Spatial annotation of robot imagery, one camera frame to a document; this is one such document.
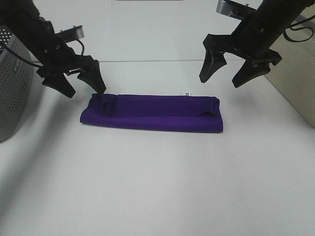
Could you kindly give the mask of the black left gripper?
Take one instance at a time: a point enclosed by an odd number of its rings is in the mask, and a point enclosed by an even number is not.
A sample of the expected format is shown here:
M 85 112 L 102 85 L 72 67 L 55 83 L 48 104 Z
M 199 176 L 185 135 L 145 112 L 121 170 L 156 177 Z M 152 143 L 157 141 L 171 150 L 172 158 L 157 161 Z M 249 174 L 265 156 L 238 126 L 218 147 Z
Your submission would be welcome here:
M 104 93 L 105 83 L 101 76 L 99 62 L 91 56 L 76 54 L 56 36 L 50 21 L 37 21 L 35 30 L 36 57 L 43 64 L 46 77 L 42 84 L 52 88 L 68 98 L 76 93 L 64 74 L 78 74 L 77 78 L 97 93 Z

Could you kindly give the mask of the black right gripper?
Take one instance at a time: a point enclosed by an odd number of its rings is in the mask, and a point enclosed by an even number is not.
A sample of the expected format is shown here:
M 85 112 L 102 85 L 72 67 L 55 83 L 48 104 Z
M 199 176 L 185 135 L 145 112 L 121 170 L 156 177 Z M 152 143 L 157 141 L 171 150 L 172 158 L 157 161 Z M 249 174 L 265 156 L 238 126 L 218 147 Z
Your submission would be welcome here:
M 267 29 L 261 20 L 255 18 L 243 19 L 230 35 L 208 34 L 203 41 L 205 59 L 199 74 L 202 83 L 223 66 L 227 65 L 224 53 L 231 53 L 245 59 L 243 66 L 233 77 L 232 83 L 236 88 L 268 74 L 269 63 L 277 65 L 282 57 L 270 49 L 280 34 Z

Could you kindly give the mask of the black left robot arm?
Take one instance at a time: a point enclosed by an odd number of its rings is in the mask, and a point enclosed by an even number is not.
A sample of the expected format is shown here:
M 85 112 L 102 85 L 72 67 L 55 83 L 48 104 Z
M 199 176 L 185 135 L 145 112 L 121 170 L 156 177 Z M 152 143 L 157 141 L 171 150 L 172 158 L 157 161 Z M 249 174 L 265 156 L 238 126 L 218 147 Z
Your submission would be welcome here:
M 50 21 L 40 16 L 31 0 L 2 0 L 0 23 L 12 33 L 39 60 L 37 73 L 42 84 L 72 98 L 75 89 L 66 79 L 77 74 L 77 78 L 99 94 L 106 86 L 102 79 L 99 62 L 91 56 L 76 54 L 67 44 L 80 42 L 84 38 L 82 26 L 55 32 Z

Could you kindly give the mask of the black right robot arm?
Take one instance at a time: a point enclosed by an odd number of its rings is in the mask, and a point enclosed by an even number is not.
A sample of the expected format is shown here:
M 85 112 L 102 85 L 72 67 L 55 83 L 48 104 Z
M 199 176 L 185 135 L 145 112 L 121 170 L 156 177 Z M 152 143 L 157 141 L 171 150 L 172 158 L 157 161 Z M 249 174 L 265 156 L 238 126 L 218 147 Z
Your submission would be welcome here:
M 227 64 L 224 54 L 234 54 L 245 60 L 233 77 L 236 88 L 250 80 L 268 74 L 270 65 L 277 65 L 282 57 L 270 47 L 292 26 L 292 22 L 313 0 L 264 0 L 257 9 L 232 0 L 218 1 L 219 14 L 240 20 L 230 35 L 208 34 L 203 41 L 205 59 L 199 79 L 207 82 Z

